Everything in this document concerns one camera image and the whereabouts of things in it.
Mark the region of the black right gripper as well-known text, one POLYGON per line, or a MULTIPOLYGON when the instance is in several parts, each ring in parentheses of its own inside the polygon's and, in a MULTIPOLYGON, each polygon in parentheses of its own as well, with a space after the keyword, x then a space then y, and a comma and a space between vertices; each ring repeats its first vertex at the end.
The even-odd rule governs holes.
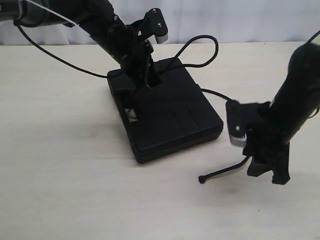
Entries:
POLYGON ((290 143, 284 143, 280 128, 270 119, 270 102, 249 103, 243 114, 244 156, 252 157, 248 176, 273 172, 272 183, 285 185, 290 179, 290 143))

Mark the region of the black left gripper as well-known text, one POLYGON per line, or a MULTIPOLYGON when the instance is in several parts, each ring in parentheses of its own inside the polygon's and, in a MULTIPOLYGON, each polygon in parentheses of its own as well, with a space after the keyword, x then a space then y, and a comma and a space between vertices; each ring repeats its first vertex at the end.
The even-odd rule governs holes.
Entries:
POLYGON ((108 23, 107 52, 120 65, 117 75, 127 75, 137 88, 146 85, 152 89, 162 83, 152 53, 152 44, 148 40, 155 34, 151 20, 140 19, 125 24, 120 19, 108 23))

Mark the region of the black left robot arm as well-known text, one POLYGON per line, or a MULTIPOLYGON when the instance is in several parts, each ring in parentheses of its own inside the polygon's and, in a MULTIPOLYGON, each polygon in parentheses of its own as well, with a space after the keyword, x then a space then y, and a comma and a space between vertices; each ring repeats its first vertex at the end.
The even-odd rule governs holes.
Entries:
POLYGON ((159 8, 125 24, 108 0, 2 0, 0 20, 13 21, 18 28, 78 27, 120 65, 137 88, 153 88, 161 83, 148 40, 155 36, 160 44, 168 39, 168 28, 159 8))

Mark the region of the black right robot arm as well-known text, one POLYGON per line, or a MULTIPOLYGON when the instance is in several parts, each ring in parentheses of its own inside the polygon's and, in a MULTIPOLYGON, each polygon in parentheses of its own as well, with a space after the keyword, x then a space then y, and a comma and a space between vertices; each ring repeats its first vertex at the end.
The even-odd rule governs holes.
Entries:
POLYGON ((287 76, 271 102, 257 108, 258 121, 246 126, 243 154, 252 158, 250 177, 271 171, 272 183, 290 180, 290 141, 320 104, 320 46, 306 42, 291 55, 287 76))

